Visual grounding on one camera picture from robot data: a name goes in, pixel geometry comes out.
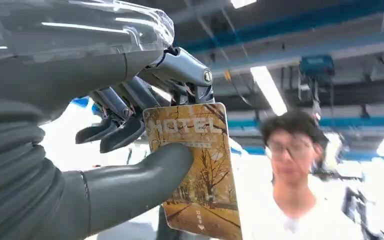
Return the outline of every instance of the plastic wrap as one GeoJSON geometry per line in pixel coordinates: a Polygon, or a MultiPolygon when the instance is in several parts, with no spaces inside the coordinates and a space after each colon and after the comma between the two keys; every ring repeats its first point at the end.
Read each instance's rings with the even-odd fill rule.
{"type": "Polygon", "coordinates": [[[155,51],[173,40],[173,22],[159,9],[117,0],[0,0],[0,59],[155,51]]]}

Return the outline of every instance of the autumn tree illustration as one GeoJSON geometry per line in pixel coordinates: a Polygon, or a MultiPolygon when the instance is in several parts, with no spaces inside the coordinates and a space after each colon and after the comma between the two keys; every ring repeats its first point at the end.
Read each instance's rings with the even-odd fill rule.
{"type": "Polygon", "coordinates": [[[190,194],[191,178],[189,176],[186,176],[177,189],[180,193],[182,202],[185,202],[187,204],[190,203],[191,202],[191,194],[190,194]]]}
{"type": "Polygon", "coordinates": [[[214,208],[214,187],[221,183],[230,173],[229,166],[226,163],[226,154],[219,150],[212,154],[207,148],[203,148],[199,160],[203,167],[198,172],[208,194],[209,206],[214,208]]]}
{"type": "Polygon", "coordinates": [[[195,176],[192,187],[195,192],[196,201],[203,206],[208,205],[205,181],[201,175],[195,176]]]}
{"type": "MultiPolygon", "coordinates": [[[[148,115],[146,119],[148,122],[153,122],[155,125],[160,123],[161,121],[160,112],[158,110],[150,109],[146,114],[148,115]]],[[[155,150],[155,149],[152,149],[154,147],[154,144],[157,144],[157,148],[162,145],[163,133],[159,132],[157,129],[150,129],[151,128],[150,125],[147,125],[146,127],[148,128],[147,132],[155,134],[155,138],[152,139],[152,142],[150,144],[151,150],[155,150]]]]}
{"type": "Polygon", "coordinates": [[[227,191],[229,193],[229,202],[236,203],[238,200],[236,198],[236,188],[235,188],[235,185],[232,184],[232,183],[229,184],[227,191]]]}

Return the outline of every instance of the ceiling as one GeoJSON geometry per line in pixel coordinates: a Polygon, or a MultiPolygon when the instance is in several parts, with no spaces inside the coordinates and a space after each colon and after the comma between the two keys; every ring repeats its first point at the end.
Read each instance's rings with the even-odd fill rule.
{"type": "Polygon", "coordinates": [[[324,54],[334,59],[335,76],[333,98],[329,87],[320,93],[321,127],[343,136],[345,158],[377,156],[384,138],[384,0],[257,0],[238,9],[230,0],[128,2],[172,18],[174,45],[212,69],[230,136],[245,149],[261,147],[256,122],[273,115],[250,67],[267,66],[288,108],[310,112],[311,103],[298,99],[298,66],[303,56],[324,54]]]}

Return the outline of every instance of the blue ceiling beam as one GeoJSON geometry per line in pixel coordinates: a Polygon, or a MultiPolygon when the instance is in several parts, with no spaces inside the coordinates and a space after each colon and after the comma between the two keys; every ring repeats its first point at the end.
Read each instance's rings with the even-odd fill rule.
{"type": "MultiPolygon", "coordinates": [[[[354,0],[301,15],[237,29],[236,32],[218,34],[215,39],[218,47],[227,47],[238,44],[239,40],[246,43],[272,36],[303,32],[313,28],[338,25],[382,12],[384,12],[384,0],[354,0]]],[[[203,38],[194,42],[186,42],[181,47],[190,53],[203,52],[214,48],[214,40],[210,37],[203,38]]]]}
{"type": "MultiPolygon", "coordinates": [[[[323,118],[320,126],[335,129],[348,129],[358,127],[384,127],[384,116],[373,116],[371,118],[346,117],[346,118],[323,118]]],[[[227,120],[229,129],[257,128],[259,123],[253,119],[249,120],[227,120]]]]}

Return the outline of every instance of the robotic hand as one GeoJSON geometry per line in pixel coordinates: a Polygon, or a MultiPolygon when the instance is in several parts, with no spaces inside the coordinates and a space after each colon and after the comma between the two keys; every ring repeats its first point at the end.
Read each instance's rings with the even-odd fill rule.
{"type": "Polygon", "coordinates": [[[157,100],[151,86],[138,76],[114,86],[116,90],[108,87],[95,91],[90,96],[97,103],[102,122],[81,130],[76,136],[78,144],[100,140],[101,153],[107,153],[131,144],[144,133],[144,109],[215,101],[211,71],[182,48],[170,47],[162,60],[138,75],[170,92],[171,102],[157,100]]]}
{"type": "Polygon", "coordinates": [[[164,12],[127,2],[0,0],[0,239],[84,239],[172,194],[192,165],[187,147],[61,172],[39,145],[39,125],[90,95],[104,121],[76,140],[101,140],[109,152],[143,132],[143,109],[168,104],[140,78],[170,91],[172,105],[214,101],[211,72],[173,39],[164,12]]]}

